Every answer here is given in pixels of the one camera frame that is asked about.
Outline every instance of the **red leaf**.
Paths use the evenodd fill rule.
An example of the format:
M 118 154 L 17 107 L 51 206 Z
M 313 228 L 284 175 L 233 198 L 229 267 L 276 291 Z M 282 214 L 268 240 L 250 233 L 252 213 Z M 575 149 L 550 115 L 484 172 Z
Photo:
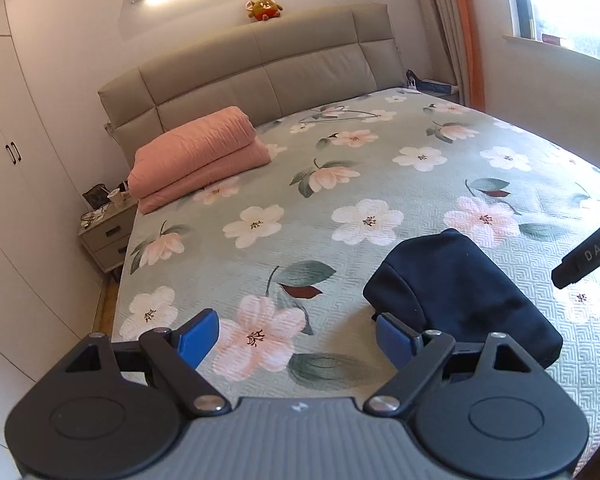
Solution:
M 504 191 L 502 189 L 499 189 L 497 191 L 483 191 L 483 193 L 486 196 L 491 196 L 493 198 L 505 198 L 511 194 L 510 192 Z
M 288 286 L 280 284 L 282 288 L 286 290 L 286 293 L 292 298 L 298 298 L 302 300 L 310 300 L 315 298 L 318 294 L 322 294 L 322 291 L 315 288 L 314 286 Z

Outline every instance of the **brown teddy bear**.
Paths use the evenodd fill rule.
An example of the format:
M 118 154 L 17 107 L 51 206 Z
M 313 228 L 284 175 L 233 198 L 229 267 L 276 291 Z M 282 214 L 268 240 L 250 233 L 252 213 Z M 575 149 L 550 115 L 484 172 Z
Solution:
M 250 0 L 245 8 L 249 11 L 249 17 L 255 18 L 259 22 L 269 18 L 279 18 L 282 6 L 273 0 Z

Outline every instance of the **floral bedspread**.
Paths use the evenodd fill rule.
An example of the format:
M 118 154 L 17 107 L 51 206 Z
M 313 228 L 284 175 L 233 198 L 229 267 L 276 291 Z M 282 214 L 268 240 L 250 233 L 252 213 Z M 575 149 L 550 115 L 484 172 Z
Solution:
M 600 170 L 409 89 L 258 130 L 272 163 L 138 216 L 114 340 L 210 307 L 221 333 L 199 371 L 232 402 L 360 402 L 395 372 L 362 288 L 401 240 L 453 227 L 564 337 L 548 371 L 587 415 L 590 456 L 600 444 L 600 269 L 562 291 L 550 271 L 600 226 Z

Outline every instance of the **white wall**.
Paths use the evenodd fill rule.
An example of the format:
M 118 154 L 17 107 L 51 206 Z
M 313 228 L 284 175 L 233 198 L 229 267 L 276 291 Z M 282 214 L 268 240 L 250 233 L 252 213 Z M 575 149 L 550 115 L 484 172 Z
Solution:
M 474 0 L 486 111 L 600 167 L 600 61 L 560 47 L 507 41 L 510 0 Z
M 77 189 L 117 184 L 128 167 L 103 124 L 98 88 L 206 32 L 247 23 L 247 0 L 5 0 L 33 100 Z M 355 2 L 389 5 L 405 65 L 431 66 L 417 0 L 276 0 L 291 12 Z

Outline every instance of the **headboard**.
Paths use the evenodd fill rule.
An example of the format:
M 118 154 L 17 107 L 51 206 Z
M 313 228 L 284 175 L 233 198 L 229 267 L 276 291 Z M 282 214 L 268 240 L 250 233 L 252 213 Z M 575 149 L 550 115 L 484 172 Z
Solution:
M 229 28 L 129 70 L 98 94 L 132 166 L 155 137 L 227 106 L 259 126 L 400 87 L 404 77 L 386 5 L 359 4 Z

